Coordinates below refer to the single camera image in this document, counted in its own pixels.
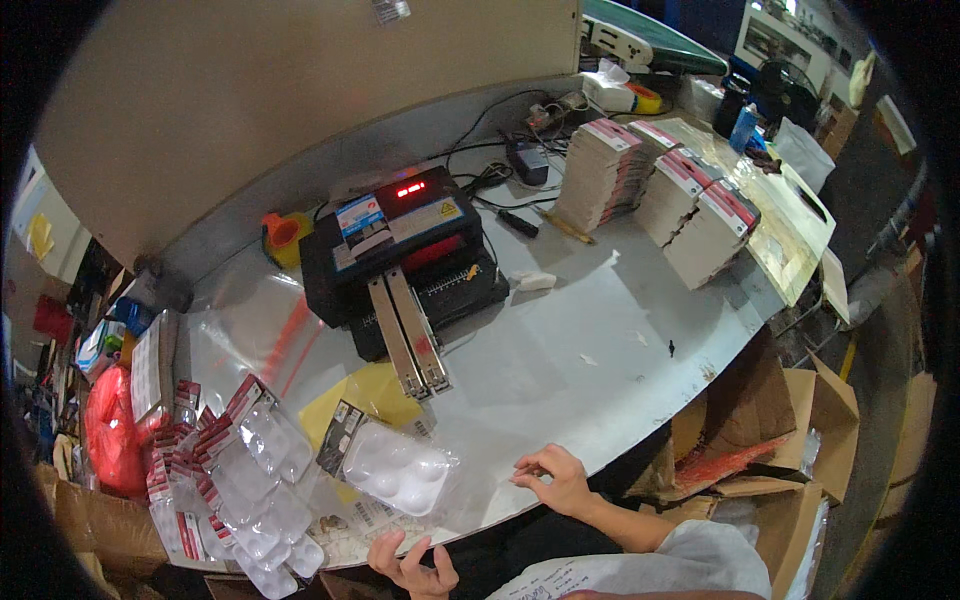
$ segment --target black machine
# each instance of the black machine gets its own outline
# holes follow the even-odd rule
[[[372,361],[389,351],[402,382],[398,364],[403,360],[395,350],[403,353],[403,348],[393,341],[394,332],[384,328],[391,326],[395,312],[382,312],[387,309],[376,302],[373,286],[380,277],[385,277],[384,287],[390,288],[387,296],[395,305],[406,351],[414,362],[421,336],[413,330],[420,328],[412,323],[414,319],[404,321],[401,304],[407,299],[398,296],[406,294],[397,290],[409,287],[409,296],[422,314],[420,320],[426,320],[427,336],[435,344],[433,329],[506,299],[510,286],[484,248],[480,215],[445,168],[385,185],[372,195],[393,241],[353,256],[337,213],[323,217],[300,240],[303,287],[307,305],[326,324],[349,326],[361,357]],[[395,283],[391,277],[403,281]]]

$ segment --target barcode label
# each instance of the barcode label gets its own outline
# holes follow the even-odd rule
[[[373,527],[373,517],[367,512],[367,507],[363,505],[363,502],[357,502],[353,505],[353,508],[357,510],[357,514],[367,523],[368,527]]]
[[[380,25],[410,16],[410,6],[407,5],[406,0],[371,0],[371,2],[376,20]]]

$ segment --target white sleeve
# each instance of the white sleeve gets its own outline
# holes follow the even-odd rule
[[[708,578],[704,588],[771,594],[767,565],[732,525],[688,520],[674,529],[657,549],[662,554],[696,564]]]

